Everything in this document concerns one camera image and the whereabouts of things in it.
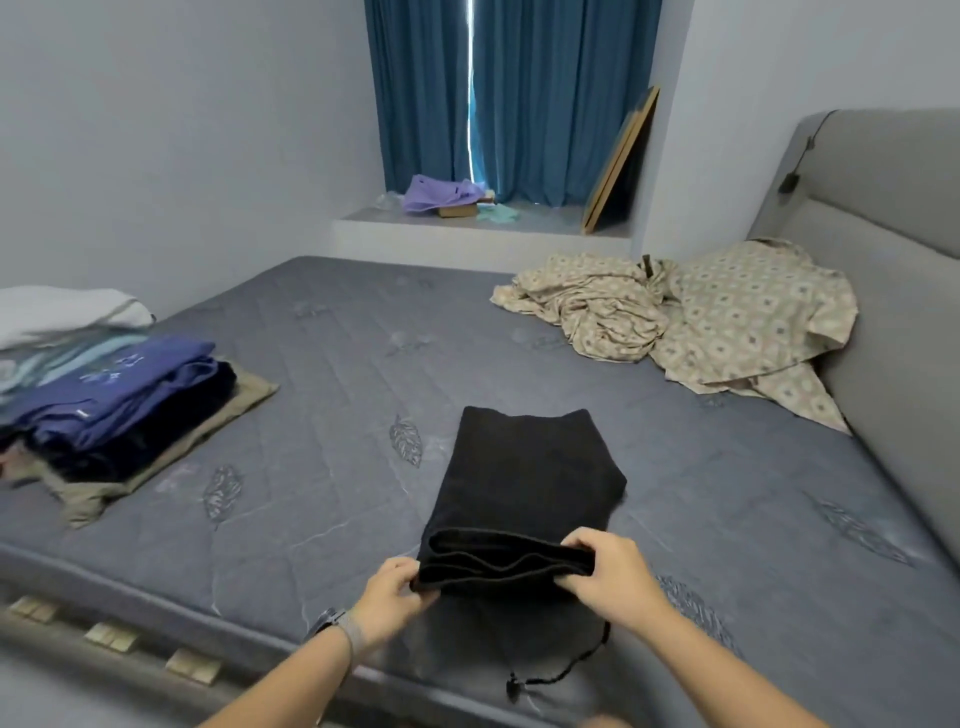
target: gray upholstered headboard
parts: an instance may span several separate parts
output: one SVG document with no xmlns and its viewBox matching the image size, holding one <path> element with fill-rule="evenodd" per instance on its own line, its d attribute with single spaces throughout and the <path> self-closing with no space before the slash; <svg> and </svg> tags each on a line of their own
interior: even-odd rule
<svg viewBox="0 0 960 728">
<path fill-rule="evenodd" d="M 779 194 L 807 138 L 792 194 Z M 960 561 L 960 109 L 806 118 L 751 236 L 844 271 L 860 316 L 823 378 Z"/>
</svg>

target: watch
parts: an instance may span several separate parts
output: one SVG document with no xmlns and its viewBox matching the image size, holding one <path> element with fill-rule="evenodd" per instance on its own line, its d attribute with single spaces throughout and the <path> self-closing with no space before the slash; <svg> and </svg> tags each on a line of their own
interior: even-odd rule
<svg viewBox="0 0 960 728">
<path fill-rule="evenodd" d="M 344 631 L 344 634 L 347 635 L 347 641 L 350 643 L 350 668 L 353 669 L 356 666 L 357 659 L 360 657 L 360 653 L 367 644 L 360 625 L 357 624 L 356 619 L 354 619 L 353 615 L 346 609 L 330 608 L 317 617 L 317 621 L 313 623 L 310 631 L 307 632 L 304 642 L 312 637 L 316 637 L 327 627 L 340 627 Z"/>
</svg>

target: quilted mattress cover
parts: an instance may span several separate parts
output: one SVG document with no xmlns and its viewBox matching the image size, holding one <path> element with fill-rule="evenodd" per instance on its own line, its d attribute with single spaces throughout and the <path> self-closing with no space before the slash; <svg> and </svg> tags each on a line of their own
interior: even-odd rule
<svg viewBox="0 0 960 728">
<path fill-rule="evenodd" d="M 279 392 L 80 530 L 41 484 L 3 484 L 0 580 L 266 670 L 382 559 L 416 552 L 465 405 L 585 407 L 628 477 L 611 529 L 689 616 L 831 725 L 956 724 L 960 580 L 854 439 L 764 400 L 697 397 L 649 361 L 578 356 L 489 303 L 503 282 L 302 257 L 162 322 Z M 216 523 L 204 491 L 224 466 L 242 488 Z M 511 670 L 549 676 L 600 630 L 575 603 L 445 597 L 351 690 L 462 724 L 700 724 L 616 630 L 562 682 L 508 700 Z"/>
</svg>

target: hand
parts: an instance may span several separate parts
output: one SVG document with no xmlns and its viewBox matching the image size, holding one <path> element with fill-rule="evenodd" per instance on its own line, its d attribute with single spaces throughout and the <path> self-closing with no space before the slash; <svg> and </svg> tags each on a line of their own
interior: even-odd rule
<svg viewBox="0 0 960 728">
<path fill-rule="evenodd" d="M 350 610 L 363 632 L 367 649 L 387 642 L 440 596 L 440 592 L 401 593 L 419 570 L 417 559 L 395 556 L 383 562 L 367 580 L 367 588 Z"/>
<path fill-rule="evenodd" d="M 557 583 L 572 592 L 600 617 L 627 627 L 642 640 L 674 609 L 647 568 L 640 549 L 625 539 L 593 528 L 578 528 L 564 546 L 585 546 L 596 554 L 591 576 L 558 576 Z"/>
</svg>

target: black towel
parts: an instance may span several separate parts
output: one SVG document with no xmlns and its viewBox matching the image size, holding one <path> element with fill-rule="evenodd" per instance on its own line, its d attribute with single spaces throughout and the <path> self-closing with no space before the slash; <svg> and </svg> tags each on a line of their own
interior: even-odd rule
<svg viewBox="0 0 960 728">
<path fill-rule="evenodd" d="M 564 595 L 553 577 L 591 574 L 593 554 L 560 541 L 578 526 L 605 529 L 626 482 L 585 409 L 508 417 L 466 407 L 415 588 Z"/>
</svg>

